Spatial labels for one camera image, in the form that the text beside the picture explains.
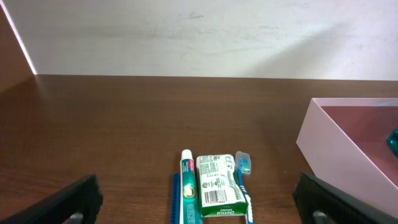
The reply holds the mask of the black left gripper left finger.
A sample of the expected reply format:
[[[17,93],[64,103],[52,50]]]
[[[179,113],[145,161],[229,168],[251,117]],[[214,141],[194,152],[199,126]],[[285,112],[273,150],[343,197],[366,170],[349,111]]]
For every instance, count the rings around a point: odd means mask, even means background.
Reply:
[[[80,214],[80,223],[95,223],[103,204],[97,176],[87,175],[1,223],[64,223]]]

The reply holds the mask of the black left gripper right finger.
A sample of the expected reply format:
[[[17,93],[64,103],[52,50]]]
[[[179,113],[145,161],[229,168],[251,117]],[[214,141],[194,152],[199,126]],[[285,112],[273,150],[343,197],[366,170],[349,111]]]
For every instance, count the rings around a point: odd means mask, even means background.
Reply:
[[[309,173],[292,193],[302,223],[397,224],[388,215]]]

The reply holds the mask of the teal mouthwash bottle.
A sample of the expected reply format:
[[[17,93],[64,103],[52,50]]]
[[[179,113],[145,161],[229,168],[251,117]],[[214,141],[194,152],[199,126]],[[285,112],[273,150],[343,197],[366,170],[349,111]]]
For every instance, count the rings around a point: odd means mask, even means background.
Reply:
[[[389,137],[387,138],[387,145],[389,146],[389,149],[395,155],[398,157],[398,129],[394,129]]]

